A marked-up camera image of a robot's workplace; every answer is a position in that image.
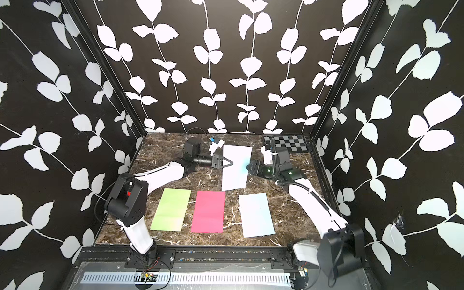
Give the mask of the light blue paper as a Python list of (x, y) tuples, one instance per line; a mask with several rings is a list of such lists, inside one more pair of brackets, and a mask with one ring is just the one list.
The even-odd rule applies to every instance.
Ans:
[(244, 238), (275, 233), (266, 193), (240, 195), (239, 208)]
[(250, 164), (252, 147), (225, 145), (223, 148), (224, 158), (234, 164), (222, 169), (223, 192), (236, 189), (244, 189), (247, 184), (248, 170)]

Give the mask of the pink paper sheet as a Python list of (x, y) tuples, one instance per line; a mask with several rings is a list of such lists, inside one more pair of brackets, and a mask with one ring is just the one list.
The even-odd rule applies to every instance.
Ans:
[(198, 191), (192, 219), (192, 233), (222, 233), (225, 192)]

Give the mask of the yellow-green paper sheet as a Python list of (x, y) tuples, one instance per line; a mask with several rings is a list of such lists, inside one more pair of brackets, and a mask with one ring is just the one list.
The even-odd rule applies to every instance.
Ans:
[(191, 190), (184, 189), (164, 189), (150, 229), (156, 231), (180, 232), (191, 192)]

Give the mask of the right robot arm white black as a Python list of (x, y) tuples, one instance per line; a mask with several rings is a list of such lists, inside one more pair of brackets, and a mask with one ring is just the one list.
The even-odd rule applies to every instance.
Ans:
[(320, 267), (335, 281), (339, 277), (364, 268), (366, 254), (364, 233), (356, 224), (349, 224), (315, 191), (303, 170), (290, 160), (288, 150), (271, 146), (272, 163), (251, 160), (249, 174), (272, 181), (289, 193), (309, 216), (321, 237), (320, 243), (301, 240), (290, 244), (291, 262)]

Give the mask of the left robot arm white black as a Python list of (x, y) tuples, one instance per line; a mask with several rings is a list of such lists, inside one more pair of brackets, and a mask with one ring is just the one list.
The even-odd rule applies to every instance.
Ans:
[(223, 169), (234, 162), (220, 154), (201, 155), (201, 140), (188, 139), (182, 154), (169, 163), (142, 174), (121, 174), (111, 188), (104, 209), (121, 226), (137, 254), (146, 255), (155, 248), (145, 224), (147, 197), (156, 189), (190, 175), (200, 167)]

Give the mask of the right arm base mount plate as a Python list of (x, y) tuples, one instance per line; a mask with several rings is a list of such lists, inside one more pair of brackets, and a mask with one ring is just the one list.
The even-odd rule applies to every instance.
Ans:
[(272, 269), (297, 269), (301, 267), (301, 261), (297, 260), (295, 254), (287, 248), (278, 248), (269, 251)]

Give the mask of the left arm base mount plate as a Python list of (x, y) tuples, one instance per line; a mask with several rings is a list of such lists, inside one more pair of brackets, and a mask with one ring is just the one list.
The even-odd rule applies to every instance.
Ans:
[(124, 267), (126, 269), (137, 269), (139, 271), (152, 271), (166, 267), (172, 269), (175, 261), (175, 255), (175, 250), (169, 250), (166, 248), (149, 250), (146, 254), (140, 254), (135, 250), (130, 250)]

